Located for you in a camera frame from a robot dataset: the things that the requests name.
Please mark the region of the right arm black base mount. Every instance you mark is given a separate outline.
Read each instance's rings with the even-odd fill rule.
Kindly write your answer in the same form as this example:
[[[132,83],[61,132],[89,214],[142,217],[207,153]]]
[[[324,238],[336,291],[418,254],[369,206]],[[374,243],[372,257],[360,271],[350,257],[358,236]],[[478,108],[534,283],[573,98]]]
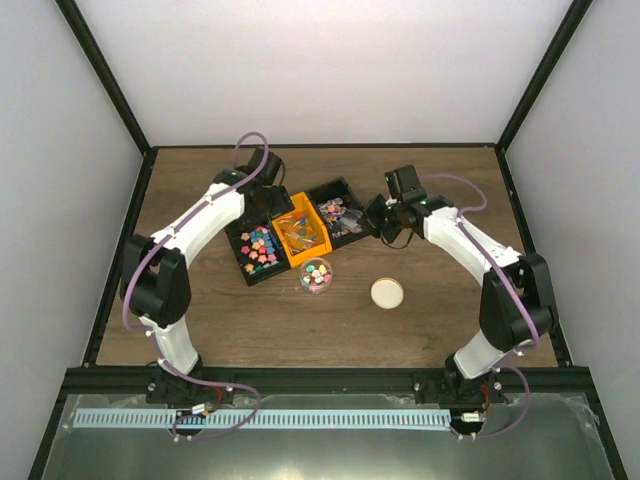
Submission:
[[[504,395],[494,389],[494,374],[465,379],[450,354],[443,368],[419,370],[411,376],[417,403],[480,407],[482,404],[502,403]]]

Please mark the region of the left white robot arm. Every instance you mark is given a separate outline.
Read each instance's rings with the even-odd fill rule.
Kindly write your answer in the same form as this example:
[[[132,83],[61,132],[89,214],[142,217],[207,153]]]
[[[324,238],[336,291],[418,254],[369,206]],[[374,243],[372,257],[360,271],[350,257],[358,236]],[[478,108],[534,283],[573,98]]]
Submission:
[[[218,173],[176,220],[150,236],[136,234],[125,243],[122,323],[154,341],[159,366],[173,374],[169,391],[181,403],[196,402],[205,382],[194,372],[200,356],[186,321],[192,298],[189,268],[203,248],[232,223],[254,216],[278,216],[292,209],[283,182],[276,179],[284,170],[282,159],[269,147],[258,147],[247,164],[235,163]]]

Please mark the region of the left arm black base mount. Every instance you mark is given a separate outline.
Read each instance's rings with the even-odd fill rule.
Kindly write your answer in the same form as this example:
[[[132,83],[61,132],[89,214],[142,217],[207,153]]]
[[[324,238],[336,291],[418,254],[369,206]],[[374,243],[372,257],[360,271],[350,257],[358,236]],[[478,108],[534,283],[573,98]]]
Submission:
[[[148,404],[167,405],[172,408],[187,408],[201,403],[226,404],[232,399],[233,392],[225,387],[194,384],[161,366],[152,369],[146,394]]]

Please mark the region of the black bin with star candies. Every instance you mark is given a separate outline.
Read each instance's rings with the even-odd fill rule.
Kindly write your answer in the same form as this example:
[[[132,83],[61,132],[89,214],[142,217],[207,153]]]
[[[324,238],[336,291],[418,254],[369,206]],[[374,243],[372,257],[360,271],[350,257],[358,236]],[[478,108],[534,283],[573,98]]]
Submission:
[[[291,268],[284,246],[267,215],[243,216],[228,224],[224,232],[249,287]]]

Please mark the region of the metal scoop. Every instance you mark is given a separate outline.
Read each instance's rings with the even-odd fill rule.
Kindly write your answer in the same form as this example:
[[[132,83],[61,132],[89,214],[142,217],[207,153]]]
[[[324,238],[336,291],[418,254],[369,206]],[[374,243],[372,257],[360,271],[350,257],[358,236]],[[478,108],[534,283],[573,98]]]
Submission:
[[[363,231],[360,220],[363,212],[357,209],[346,209],[340,216],[338,223],[341,228],[349,233],[360,233]]]

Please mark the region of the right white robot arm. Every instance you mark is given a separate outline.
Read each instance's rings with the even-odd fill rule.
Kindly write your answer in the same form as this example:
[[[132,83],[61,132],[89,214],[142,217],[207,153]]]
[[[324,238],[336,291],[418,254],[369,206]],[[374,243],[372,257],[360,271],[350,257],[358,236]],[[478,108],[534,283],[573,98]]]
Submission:
[[[442,195],[430,196],[412,165],[386,172],[387,196],[377,195],[365,207],[361,225],[387,246],[407,230],[439,247],[461,265],[481,288],[479,330],[446,361],[444,389],[458,403],[480,390],[479,377],[506,359],[535,350],[558,319],[546,260],[522,254],[494,240],[467,219],[484,210],[456,207]]]

